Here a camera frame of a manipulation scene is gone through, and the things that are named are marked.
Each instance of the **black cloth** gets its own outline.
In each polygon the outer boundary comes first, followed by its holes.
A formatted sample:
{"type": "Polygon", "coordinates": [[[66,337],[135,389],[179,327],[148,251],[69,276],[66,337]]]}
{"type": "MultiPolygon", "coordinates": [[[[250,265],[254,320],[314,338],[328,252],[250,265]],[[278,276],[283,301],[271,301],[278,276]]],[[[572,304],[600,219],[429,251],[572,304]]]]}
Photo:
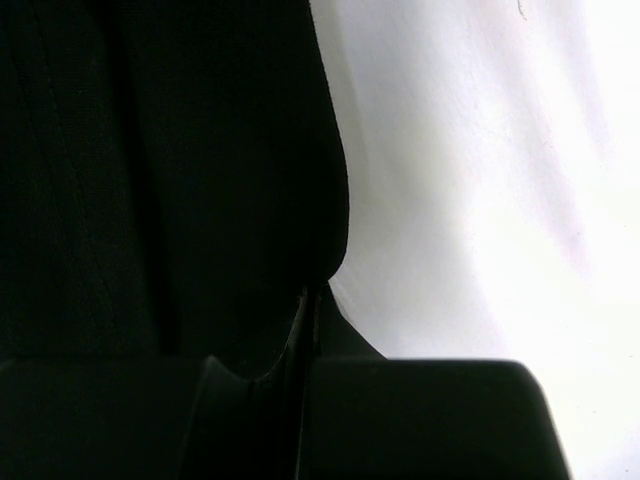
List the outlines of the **black cloth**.
{"type": "Polygon", "coordinates": [[[0,4],[0,355],[217,354],[335,272],[305,1],[0,4]]]}

